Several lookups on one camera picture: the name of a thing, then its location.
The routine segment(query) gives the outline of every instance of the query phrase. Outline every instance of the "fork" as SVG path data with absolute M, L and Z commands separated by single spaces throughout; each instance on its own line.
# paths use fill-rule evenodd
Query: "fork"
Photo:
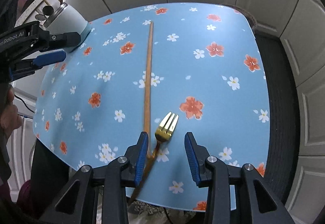
M 157 154 L 160 148 L 160 145 L 163 142 L 169 141 L 171 136 L 173 135 L 173 132 L 175 130 L 176 124 L 178 121 L 178 115 L 175 116 L 175 113 L 169 112 L 163 120 L 160 122 L 158 128 L 156 129 L 155 132 L 155 137 L 157 140 L 156 147 L 152 153 L 152 156 L 147 159 L 147 165 L 144 169 L 143 175 L 142 175 L 142 180 L 140 184 L 133 190 L 133 193 L 129 199 L 128 205 L 130 205 L 139 195 L 145 181 L 148 178 L 148 175 L 152 169 L 152 166 L 157 158 Z

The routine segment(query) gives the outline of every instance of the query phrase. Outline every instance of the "wire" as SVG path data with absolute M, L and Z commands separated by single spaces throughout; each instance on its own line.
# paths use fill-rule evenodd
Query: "wire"
M 20 101 L 22 101 L 22 103 L 24 103 L 25 107 L 26 107 L 29 111 L 35 113 L 34 111 L 32 111 L 32 110 L 31 110 L 31 109 L 26 105 L 25 101 L 24 101 L 22 98 L 20 98 L 20 97 L 18 97 L 18 96 L 16 96 L 16 95 L 15 95 L 15 97 L 16 97 L 17 99 L 19 99 Z
M 170 223 L 170 224 L 173 224 L 173 222 L 170 220 L 170 217 L 168 216 L 168 213 L 167 213 L 167 210 L 166 210 L 165 207 L 164 207 L 164 212 L 165 212 L 165 215 L 166 215 L 166 217 L 167 217 L 169 223 Z

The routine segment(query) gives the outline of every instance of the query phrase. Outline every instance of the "red flower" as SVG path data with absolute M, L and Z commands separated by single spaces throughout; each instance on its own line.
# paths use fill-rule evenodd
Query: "red flower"
M 215 22 L 216 21 L 221 22 L 221 18 L 218 15 L 215 15 L 215 14 L 209 14 L 207 19 L 213 20 Z
M 88 46 L 88 47 L 86 48 L 86 50 L 83 52 L 83 55 L 89 55 L 90 52 L 91 52 L 91 50 L 92 50 L 92 48 L 91 48 L 90 46 Z
M 168 11 L 168 9 L 166 9 L 166 8 L 159 8 L 159 9 L 156 10 L 156 14 L 157 15 L 165 14 L 167 11 Z
M 45 130 L 48 131 L 49 128 L 50 128 L 50 122 L 47 121 L 47 122 L 45 123 Z
M 257 59 L 254 57 L 250 57 L 249 55 L 246 55 L 244 64 L 248 66 L 249 70 L 252 72 L 254 72 L 255 70 L 260 70 Z
M 127 53 L 127 54 L 131 53 L 132 48 L 134 47 L 134 45 L 135 45 L 135 44 L 130 43 L 130 42 L 127 42 L 125 45 L 123 45 L 123 46 L 121 47 L 121 55 L 122 55 L 122 54 L 125 54 L 125 53 Z
M 63 71 L 65 69 L 66 65 L 67 65 L 66 63 L 63 63 L 62 66 L 60 67 L 60 71 Z
M 264 177 L 265 174 L 265 166 L 264 163 L 260 163 L 258 168 L 256 168 L 256 170 L 260 173 L 261 176 Z
M 60 150 L 64 155 L 67 155 L 67 144 L 64 141 L 60 143 Z
M 211 57 L 214 56 L 223 56 L 224 55 L 224 47 L 222 45 L 218 45 L 215 42 L 212 42 L 211 45 L 208 45 L 206 49 L 209 51 L 209 55 Z
M 196 204 L 196 207 L 193 210 L 206 210 L 206 201 L 199 201 Z
M 203 112 L 201 111 L 203 106 L 204 105 L 201 101 L 195 100 L 193 97 L 187 97 L 186 102 L 182 103 L 179 106 L 179 109 L 186 113 L 186 117 L 188 119 L 191 119 L 193 116 L 195 116 L 195 118 L 199 120 L 203 115 Z
M 110 24 L 112 21 L 113 21 L 113 19 L 107 19 L 107 20 L 104 22 L 104 24 L 105 24 L 105 25 L 106 25 L 106 24 Z
M 100 94 L 97 92 L 94 92 L 90 99 L 88 100 L 88 103 L 91 104 L 92 108 L 99 107 L 100 106 Z

